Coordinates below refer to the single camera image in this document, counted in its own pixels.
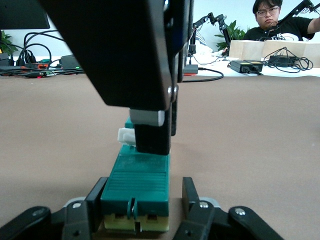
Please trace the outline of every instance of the man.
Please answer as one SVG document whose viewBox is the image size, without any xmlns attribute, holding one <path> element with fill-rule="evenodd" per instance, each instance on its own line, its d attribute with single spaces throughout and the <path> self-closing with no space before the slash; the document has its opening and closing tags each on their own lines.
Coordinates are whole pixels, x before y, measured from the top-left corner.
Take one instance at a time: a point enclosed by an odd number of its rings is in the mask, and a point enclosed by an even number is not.
<svg viewBox="0 0 320 240">
<path fill-rule="evenodd" d="M 278 24 L 282 0 L 256 0 L 252 12 L 259 27 L 250 29 L 243 40 L 264 41 L 312 39 L 316 32 L 320 32 L 320 17 L 315 19 L 305 17 L 291 17 L 278 29 L 270 29 Z"/>
</svg>

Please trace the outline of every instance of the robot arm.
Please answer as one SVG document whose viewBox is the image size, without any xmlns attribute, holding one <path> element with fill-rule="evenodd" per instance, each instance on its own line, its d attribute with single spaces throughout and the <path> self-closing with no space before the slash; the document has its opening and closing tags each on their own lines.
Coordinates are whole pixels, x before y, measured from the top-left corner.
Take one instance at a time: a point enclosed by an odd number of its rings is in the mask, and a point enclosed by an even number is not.
<svg viewBox="0 0 320 240">
<path fill-rule="evenodd" d="M 138 151 L 167 155 L 193 0 L 39 2 L 103 101 L 130 108 Z"/>
<path fill-rule="evenodd" d="M 189 52 L 188 52 L 190 56 L 192 56 L 193 54 L 197 53 L 196 52 L 196 31 L 197 31 L 197 29 L 199 27 L 201 27 L 207 21 L 210 21 L 210 23 L 213 26 L 215 26 L 216 23 L 219 24 L 219 29 L 223 33 L 224 40 L 225 40 L 228 48 L 230 48 L 231 39 L 230 39 L 230 35 L 228 33 L 228 30 L 227 30 L 228 26 L 225 24 L 224 15 L 220 14 L 219 16 L 214 17 L 213 13 L 210 12 L 208 15 L 203 16 L 198 21 L 193 23 L 193 34 L 192 34 L 192 37 L 190 39 Z"/>
<path fill-rule="evenodd" d="M 265 33 L 267 34 L 267 37 L 261 37 L 260 39 L 257 39 L 258 41 L 265 41 L 269 39 L 270 31 L 274 31 L 279 29 L 285 22 L 287 22 L 292 17 L 298 15 L 300 12 L 302 12 L 305 9 L 308 9 L 310 12 L 315 11 L 320 4 L 317 6 L 314 6 L 313 3 L 310 0 L 303 0 L 301 3 L 298 4 L 289 14 L 287 14 L 283 19 L 281 19 L 277 25 L 270 27 Z"/>
</svg>

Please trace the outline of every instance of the black hair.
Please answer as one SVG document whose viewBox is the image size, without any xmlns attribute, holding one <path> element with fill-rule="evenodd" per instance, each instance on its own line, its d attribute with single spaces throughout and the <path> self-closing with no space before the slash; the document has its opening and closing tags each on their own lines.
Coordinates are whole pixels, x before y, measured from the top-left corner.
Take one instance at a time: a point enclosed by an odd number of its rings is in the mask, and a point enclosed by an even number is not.
<svg viewBox="0 0 320 240">
<path fill-rule="evenodd" d="M 272 8 L 274 6 L 281 7 L 282 0 L 255 0 L 252 8 L 252 12 L 254 15 L 258 12 L 260 4 L 265 4 L 269 8 Z"/>
</svg>

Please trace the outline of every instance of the table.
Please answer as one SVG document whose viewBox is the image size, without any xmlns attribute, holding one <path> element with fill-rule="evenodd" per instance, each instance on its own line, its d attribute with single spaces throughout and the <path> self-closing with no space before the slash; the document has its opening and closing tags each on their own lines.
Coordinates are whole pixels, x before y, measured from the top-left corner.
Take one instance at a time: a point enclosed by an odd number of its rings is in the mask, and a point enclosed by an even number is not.
<svg viewBox="0 0 320 240">
<path fill-rule="evenodd" d="M 319 239 L 320 79 L 224 77 L 180 83 L 171 143 L 171 239 L 182 178 L 224 211 L 247 206 L 286 240 Z M 108 176 L 127 108 L 106 106 L 85 74 L 0 79 L 0 226 L 33 206 L 59 210 Z"/>
<path fill-rule="evenodd" d="M 196 53 L 193 58 L 191 58 L 191 64 L 196 64 L 201 68 L 207 68 L 211 70 L 220 71 L 224 74 L 225 77 L 251 77 L 256 76 L 257 74 L 247 74 L 247 73 L 238 73 L 228 67 L 230 61 L 238 60 L 238 58 L 234 57 L 221 57 L 221 56 L 213 56 L 213 53 L 207 52 L 204 54 Z M 266 76 L 274 76 L 274 77 L 288 77 L 288 78 L 297 78 L 304 76 L 315 76 L 320 77 L 320 68 L 313 67 L 309 70 L 301 70 L 293 69 L 291 67 L 269 67 L 263 66 L 261 73 Z M 218 73 L 212 71 L 199 71 L 199 76 L 219 76 Z"/>
</svg>

